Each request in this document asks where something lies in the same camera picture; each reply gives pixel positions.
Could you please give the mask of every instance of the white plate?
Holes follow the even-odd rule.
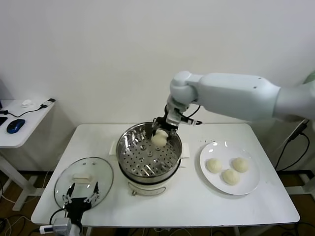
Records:
[[[246,158],[249,160],[249,170],[245,173],[239,173],[241,180],[236,185],[227,184],[222,173],[227,169],[233,169],[232,161],[237,157]],[[217,158],[222,163],[222,171],[213,174],[208,171],[206,162],[208,159]],[[254,191],[259,183],[259,168],[248,152],[238,147],[236,144],[228,141],[217,141],[208,144],[200,154],[200,167],[202,173],[207,180],[219,190],[233,194],[245,195]]]

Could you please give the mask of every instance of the power cord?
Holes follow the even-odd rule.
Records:
[[[39,228],[33,229],[32,231],[29,232],[28,236],[31,236],[32,233],[39,233]]]
[[[306,154],[306,152],[309,150],[310,143],[311,143],[309,137],[307,137],[307,135],[304,134],[304,133],[301,133],[301,135],[304,136],[304,137],[307,139],[307,147],[306,147],[304,153],[303,153],[303,154],[300,156],[300,158],[297,159],[293,164],[291,164],[291,165],[289,165],[289,166],[287,166],[287,167],[285,167],[285,168],[283,168],[283,169],[281,169],[281,170],[279,170],[279,171],[285,171],[286,169],[290,168],[291,166],[294,166],[296,163],[298,163],[298,162],[303,158],[303,156],[304,156],[304,155]]]
[[[292,231],[294,230],[295,234],[291,233],[291,232],[284,232],[282,233],[281,235],[282,236],[299,236],[299,226],[300,225],[308,225],[308,226],[311,226],[313,229],[314,229],[314,232],[315,232],[315,226],[308,223],[308,222],[297,222],[294,224],[294,227],[293,228],[286,228],[284,226],[281,226],[281,225],[278,225],[278,227],[284,229],[284,230],[289,230],[289,231]]]
[[[45,175],[44,182],[43,182],[43,186],[42,186],[41,188],[44,188],[44,187],[45,187],[45,182],[46,182],[46,178],[47,178],[48,173],[49,173],[49,171],[47,171],[47,173],[46,173],[46,175]],[[2,183],[1,183],[1,181],[0,181],[0,184],[1,184],[1,189],[2,189],[1,196],[2,196],[4,199],[6,199],[8,202],[11,202],[11,203],[13,203],[13,204],[16,204],[15,201],[10,200],[10,199],[8,199],[7,197],[5,197],[5,196],[3,195],[3,185],[2,185]],[[33,197],[32,199],[30,199],[30,200],[28,200],[28,201],[23,202],[23,204],[24,204],[24,203],[29,203],[30,201],[33,201],[35,198],[37,198],[37,196]]]
[[[40,109],[42,109],[42,108],[44,108],[44,107],[39,107],[39,108],[38,108],[38,109],[36,109],[36,110],[32,110],[32,111],[27,111],[27,112],[24,112],[24,113],[20,114],[19,116],[16,116],[16,115],[14,115],[14,114],[10,113],[8,110],[1,111],[1,112],[3,112],[3,114],[4,114],[4,115],[10,114],[10,115],[12,115],[12,116],[14,116],[14,117],[16,117],[16,118],[19,118],[19,117],[21,117],[21,116],[25,115],[26,113],[29,113],[29,112],[37,112],[37,111],[39,111],[39,110],[40,110]]]
[[[283,146],[283,144],[286,143],[286,141],[302,126],[302,124],[307,124],[309,122],[309,120],[304,119],[302,120],[295,128],[294,130],[291,132],[291,134],[289,136],[287,136],[287,138],[276,148],[274,149],[271,153],[270,156],[272,156],[273,154],[275,154],[279,148],[281,148]]]
[[[46,102],[42,103],[38,109],[32,110],[32,111],[24,112],[24,113],[20,114],[19,116],[10,113],[8,110],[2,110],[2,111],[0,111],[0,114],[4,114],[4,115],[10,114],[10,115],[12,115],[12,116],[14,116],[14,117],[16,117],[16,118],[19,118],[19,117],[25,115],[26,113],[37,112],[37,111],[39,111],[40,109],[46,108],[46,107],[48,107],[49,105],[51,105],[52,103],[54,103],[55,101],[56,101],[55,99],[50,98],[50,99],[48,99]]]
[[[16,217],[16,216],[20,216],[20,218],[18,218],[13,224],[11,224],[9,219],[12,217]],[[19,236],[22,233],[22,231],[25,227],[26,220],[28,220],[28,221],[31,221],[31,220],[28,219],[26,216],[21,215],[21,214],[12,215],[8,218],[0,218],[0,234],[3,233],[3,231],[6,227],[6,223],[8,223],[9,228],[5,231],[4,236],[11,236],[12,231],[13,231],[13,226],[16,225],[21,219],[23,219],[23,225],[22,225],[22,228],[20,229],[19,233],[17,234],[17,236]]]
[[[60,211],[62,211],[62,210],[65,211],[64,208],[60,208],[60,209],[56,210],[56,211],[51,215],[51,217],[50,217],[50,219],[49,219],[49,224],[50,224],[50,225],[52,225],[53,217],[54,217],[58,212],[60,212]]]
[[[212,236],[218,234],[218,233],[221,233],[223,236],[226,236],[226,234],[222,231],[222,230],[217,230],[217,231],[214,231]]]
[[[189,236],[192,236],[190,233],[189,233],[189,231],[187,230],[187,229],[185,229],[185,228],[181,228],[181,229],[177,229],[177,230],[175,230],[173,233],[171,233],[169,236],[173,236],[177,231],[179,231],[179,230],[185,230],[186,232],[187,232],[187,234],[189,234]]]
[[[138,229],[135,229],[135,230],[130,234],[130,236],[133,236],[134,233],[137,232],[137,231],[138,231]]]
[[[283,154],[284,154],[284,151],[285,151],[287,145],[288,145],[291,141],[293,141],[294,139],[296,139],[296,137],[298,137],[299,135],[303,135],[303,136],[305,136],[305,137],[308,139],[308,147],[307,147],[307,150],[308,150],[309,145],[310,145],[310,140],[309,140],[309,138],[303,133],[303,131],[307,128],[308,122],[309,122],[309,120],[304,119],[302,122],[299,123],[299,125],[294,129],[294,131],[287,137],[287,139],[285,140],[285,141],[286,141],[285,146],[283,147],[282,152],[281,152],[281,154],[280,154],[280,156],[279,156],[279,158],[278,158],[278,161],[277,161],[277,163],[276,163],[276,165],[275,165],[275,170],[277,169],[277,167],[278,167],[278,165],[279,165],[279,163],[280,163],[280,160],[281,160],[281,158],[282,158],[282,156],[283,156]],[[281,171],[286,170],[287,168],[289,168],[289,167],[295,165],[298,161],[300,161],[300,160],[302,159],[302,157],[305,155],[305,153],[304,153],[296,162],[294,162],[292,165],[290,165],[290,166],[288,166],[288,167],[282,169]]]
[[[184,116],[182,113],[180,113],[180,111],[179,111],[178,109],[175,109],[175,111],[182,117],[182,121],[184,121],[184,122],[186,122],[186,123],[188,123],[188,121],[190,121],[191,123],[194,123],[194,122],[195,122],[195,125],[201,125],[201,124],[202,124],[201,121],[199,121],[199,120],[196,120],[196,121],[195,121],[194,119],[190,118],[191,115],[194,115],[194,113],[191,114],[189,117],[186,117],[186,116]]]
[[[198,106],[198,108],[196,109],[196,111],[194,111],[191,115],[189,115],[189,116],[187,116],[188,118],[190,118],[190,117],[192,117],[193,115],[195,115],[198,111],[199,111],[199,109],[200,109],[200,105]]]

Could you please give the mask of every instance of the metal rim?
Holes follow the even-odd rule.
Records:
[[[167,181],[168,179],[170,179],[170,178],[177,172],[177,170],[178,170],[180,164],[181,164],[181,160],[179,160],[179,163],[178,163],[178,165],[177,165],[175,171],[174,171],[170,176],[168,176],[168,177],[166,177],[166,178],[164,178],[164,179],[162,179],[162,180],[159,180],[159,181],[157,181],[157,182],[151,182],[151,183],[139,182],[139,181],[137,181],[137,180],[135,180],[135,179],[132,179],[130,176],[128,176],[128,175],[125,173],[125,171],[123,171],[123,169],[122,169],[122,167],[120,166],[120,164],[119,164],[119,168],[120,168],[120,170],[122,171],[122,173],[124,174],[124,176],[127,177],[127,178],[128,178],[129,180],[131,180],[132,182],[135,182],[135,183],[137,183],[137,184],[142,184],[142,185],[155,185],[155,184],[163,183],[164,181]]]
[[[116,156],[125,176],[139,184],[156,184],[172,176],[178,169],[182,141],[178,134],[167,145],[151,143],[153,122],[131,126],[119,138]]]
[[[109,165],[110,169],[112,170],[112,182],[111,182],[110,187],[109,187],[109,189],[108,189],[108,192],[107,192],[106,195],[104,196],[103,200],[104,200],[104,199],[107,197],[107,195],[109,194],[110,190],[112,189],[113,182],[114,182],[114,171],[113,171],[113,167],[111,166],[111,164],[110,164],[107,160],[105,160],[105,159],[103,159],[103,158],[96,157],[96,156],[85,157],[85,158],[76,160],[75,162],[73,162],[73,163],[71,163],[70,165],[68,165],[68,166],[61,172],[61,174],[58,176],[58,178],[57,178],[57,180],[56,180],[56,182],[55,182],[55,185],[54,185],[54,199],[55,199],[56,204],[57,204],[59,207],[61,207],[61,208],[64,207],[64,206],[60,206],[60,205],[58,204],[57,199],[56,199],[56,194],[55,194],[56,185],[57,185],[57,183],[58,183],[60,177],[63,175],[63,173],[64,173],[70,166],[74,165],[75,163],[77,163],[77,162],[79,162],[79,161],[82,161],[82,160],[84,160],[84,159],[90,159],[90,158],[97,158],[97,159],[100,159],[100,160],[103,160],[103,161],[107,162],[107,164]],[[98,204],[100,204],[102,201],[98,202],[96,205],[93,205],[93,206],[91,207],[91,209],[92,209],[93,207],[97,206]]]

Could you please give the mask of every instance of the stainless steel steamer basket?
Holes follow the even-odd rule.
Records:
[[[163,147],[151,142],[152,122],[137,124],[120,138],[116,155],[122,172],[140,184],[157,184],[170,178],[180,165],[182,142],[173,136]]]

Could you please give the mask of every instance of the steamed bun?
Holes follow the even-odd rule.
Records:
[[[216,158],[209,159],[206,162],[206,166],[208,171],[214,174],[219,173],[222,170],[222,163]]]
[[[156,134],[151,138],[151,142],[158,147],[165,146],[167,144],[168,134],[161,129],[156,131]]]
[[[230,185],[236,185],[240,182],[240,174],[233,169],[228,169],[223,172],[224,181]]]
[[[232,161],[232,166],[236,171],[241,173],[244,173],[249,169],[248,160],[241,157],[234,159]]]

